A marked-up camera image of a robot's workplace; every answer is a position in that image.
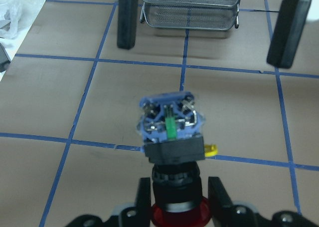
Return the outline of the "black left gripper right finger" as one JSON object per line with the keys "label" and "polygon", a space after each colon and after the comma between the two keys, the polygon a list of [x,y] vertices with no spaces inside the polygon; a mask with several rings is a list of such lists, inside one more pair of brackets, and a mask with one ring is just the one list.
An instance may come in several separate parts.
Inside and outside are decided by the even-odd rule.
{"label": "black left gripper right finger", "polygon": [[216,227],[255,227],[255,213],[242,203],[235,204],[219,177],[208,178],[208,201]]}

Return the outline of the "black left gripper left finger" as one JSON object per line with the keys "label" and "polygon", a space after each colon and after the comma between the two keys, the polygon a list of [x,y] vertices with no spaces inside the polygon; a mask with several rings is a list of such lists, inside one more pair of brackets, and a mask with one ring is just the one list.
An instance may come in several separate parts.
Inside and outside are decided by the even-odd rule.
{"label": "black left gripper left finger", "polygon": [[124,204],[120,227],[149,227],[151,223],[151,180],[140,178],[134,203]]}

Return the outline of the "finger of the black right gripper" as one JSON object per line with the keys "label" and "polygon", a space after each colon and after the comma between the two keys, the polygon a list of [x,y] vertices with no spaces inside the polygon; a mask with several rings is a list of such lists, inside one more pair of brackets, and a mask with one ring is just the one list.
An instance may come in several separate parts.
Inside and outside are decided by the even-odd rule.
{"label": "finger of the black right gripper", "polygon": [[136,41],[138,0],[119,0],[118,3],[117,47],[132,49]]}
{"label": "finger of the black right gripper", "polygon": [[312,0],[282,0],[272,35],[267,63],[292,67]]}

